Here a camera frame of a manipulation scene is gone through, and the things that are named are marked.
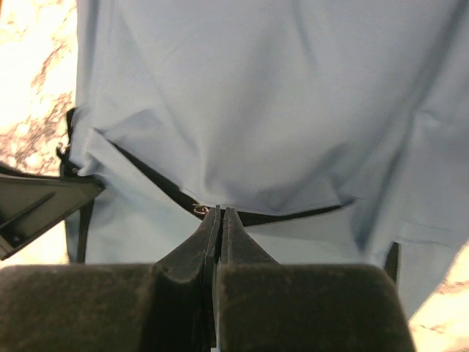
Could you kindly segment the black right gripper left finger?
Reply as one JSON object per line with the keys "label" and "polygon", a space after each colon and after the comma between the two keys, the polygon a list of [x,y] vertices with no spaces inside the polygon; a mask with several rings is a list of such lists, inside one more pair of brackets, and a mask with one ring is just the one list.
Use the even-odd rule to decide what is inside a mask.
{"label": "black right gripper left finger", "polygon": [[221,212],[156,263],[1,271],[3,351],[209,351]]}

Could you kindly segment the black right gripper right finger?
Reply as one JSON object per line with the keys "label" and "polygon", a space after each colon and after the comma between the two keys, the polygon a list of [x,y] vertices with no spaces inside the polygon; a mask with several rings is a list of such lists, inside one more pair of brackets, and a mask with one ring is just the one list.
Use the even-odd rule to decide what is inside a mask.
{"label": "black right gripper right finger", "polygon": [[373,265],[282,265],[224,212],[222,351],[413,351],[395,284]]}

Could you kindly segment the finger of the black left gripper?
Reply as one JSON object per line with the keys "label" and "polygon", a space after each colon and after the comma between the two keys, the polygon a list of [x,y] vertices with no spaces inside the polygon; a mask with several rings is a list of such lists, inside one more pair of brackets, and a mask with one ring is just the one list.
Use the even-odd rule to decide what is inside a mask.
{"label": "finger of the black left gripper", "polygon": [[6,260],[104,190],[93,177],[39,176],[1,164],[1,259]]}

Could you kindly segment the blue backpack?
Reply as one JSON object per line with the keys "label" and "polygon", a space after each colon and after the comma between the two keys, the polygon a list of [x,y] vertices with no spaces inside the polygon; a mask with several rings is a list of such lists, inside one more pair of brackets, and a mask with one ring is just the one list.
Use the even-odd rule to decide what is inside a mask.
{"label": "blue backpack", "polygon": [[282,265],[373,265],[406,320],[468,240],[466,1],[78,1],[74,263],[156,263],[224,212]]}

